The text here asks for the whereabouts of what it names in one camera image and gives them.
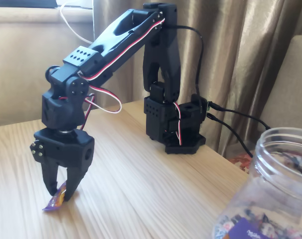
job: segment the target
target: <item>black robotic arm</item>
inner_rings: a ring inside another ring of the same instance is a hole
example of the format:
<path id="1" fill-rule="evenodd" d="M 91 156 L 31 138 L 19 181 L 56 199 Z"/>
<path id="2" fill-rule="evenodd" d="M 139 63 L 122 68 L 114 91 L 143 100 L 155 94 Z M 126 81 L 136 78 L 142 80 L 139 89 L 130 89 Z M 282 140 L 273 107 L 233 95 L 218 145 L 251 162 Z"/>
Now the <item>black robotic arm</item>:
<path id="1" fill-rule="evenodd" d="M 42 96 L 42 122 L 46 128 L 34 134 L 36 141 L 30 149 L 41 163 L 51 195 L 57 191 L 58 166 L 67 167 L 68 201 L 91 165 L 94 139 L 77 129 L 85 120 L 82 104 L 89 86 L 100 87 L 144 45 L 144 88 L 150 92 L 144 110 L 147 135 L 165 144 L 167 153 L 195 153 L 205 143 L 199 128 L 206 112 L 199 110 L 198 96 L 193 95 L 190 103 L 175 103 L 180 90 L 180 59 L 176 29 L 169 26 L 176 25 L 176 14 L 174 4 L 147 3 L 141 10 L 129 9 L 91 46 L 78 47 L 63 60 L 62 67 L 47 70 L 51 88 Z M 158 81 L 159 68 L 164 82 Z M 206 107 L 206 100 L 201 100 Z"/>

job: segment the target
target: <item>clear plastic jar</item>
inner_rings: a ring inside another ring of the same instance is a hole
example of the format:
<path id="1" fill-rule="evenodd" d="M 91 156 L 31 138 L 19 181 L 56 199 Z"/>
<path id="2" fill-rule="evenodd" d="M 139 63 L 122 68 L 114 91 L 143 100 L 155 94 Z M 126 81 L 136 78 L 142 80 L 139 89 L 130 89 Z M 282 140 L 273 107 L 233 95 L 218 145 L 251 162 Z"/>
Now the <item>clear plastic jar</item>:
<path id="1" fill-rule="evenodd" d="M 248 181 L 219 216 L 213 239 L 302 239 L 302 129 L 258 140 Z"/>

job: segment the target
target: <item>curtain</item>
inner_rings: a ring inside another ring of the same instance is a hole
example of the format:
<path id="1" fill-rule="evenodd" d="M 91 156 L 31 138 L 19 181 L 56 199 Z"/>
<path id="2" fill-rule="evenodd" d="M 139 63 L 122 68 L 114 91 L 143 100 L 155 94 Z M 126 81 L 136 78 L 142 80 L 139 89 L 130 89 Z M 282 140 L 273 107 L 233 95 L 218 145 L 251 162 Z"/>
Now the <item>curtain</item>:
<path id="1" fill-rule="evenodd" d="M 145 0 L 94 0 L 95 38 L 129 8 Z M 272 89 L 291 38 L 302 34 L 302 0 L 167 0 L 177 4 L 178 24 L 198 29 L 204 39 L 200 94 L 223 107 L 259 117 Z M 178 103 L 195 93 L 200 41 L 178 30 L 181 90 Z M 143 53 L 139 50 L 104 87 L 123 102 L 147 96 L 143 88 Z M 107 105 L 108 98 L 98 101 Z M 231 125 L 245 141 L 256 142 L 257 125 L 232 113 L 210 111 Z M 225 155 L 235 144 L 232 133 L 206 119 L 201 132 L 207 145 Z"/>

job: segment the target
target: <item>wood grain surface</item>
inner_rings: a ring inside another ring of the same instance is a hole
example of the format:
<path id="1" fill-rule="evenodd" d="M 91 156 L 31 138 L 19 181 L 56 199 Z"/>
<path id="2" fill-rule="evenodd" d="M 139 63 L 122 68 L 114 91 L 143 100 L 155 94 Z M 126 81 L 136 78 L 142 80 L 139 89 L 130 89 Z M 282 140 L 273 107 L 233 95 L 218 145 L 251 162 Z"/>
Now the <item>wood grain surface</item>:
<path id="1" fill-rule="evenodd" d="M 143 102 L 120 114 L 91 112 L 92 165 L 73 198 L 45 213 L 51 196 L 29 150 L 40 120 L 0 127 L 0 239 L 209 239 L 247 175 L 207 146 L 167 155 L 146 135 Z M 58 184 L 66 180 L 59 168 Z"/>

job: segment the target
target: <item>mounting hole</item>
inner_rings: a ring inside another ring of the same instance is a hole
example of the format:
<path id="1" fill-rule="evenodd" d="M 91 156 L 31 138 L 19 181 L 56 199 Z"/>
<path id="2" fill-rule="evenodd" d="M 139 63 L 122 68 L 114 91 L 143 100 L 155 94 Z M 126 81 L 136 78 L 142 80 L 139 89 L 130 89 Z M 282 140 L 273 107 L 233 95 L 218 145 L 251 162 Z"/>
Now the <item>mounting hole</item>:
<path id="1" fill-rule="evenodd" d="M 92 153 L 92 149 L 89 148 L 85 154 L 85 160 L 88 160 L 90 158 L 91 153 Z"/>

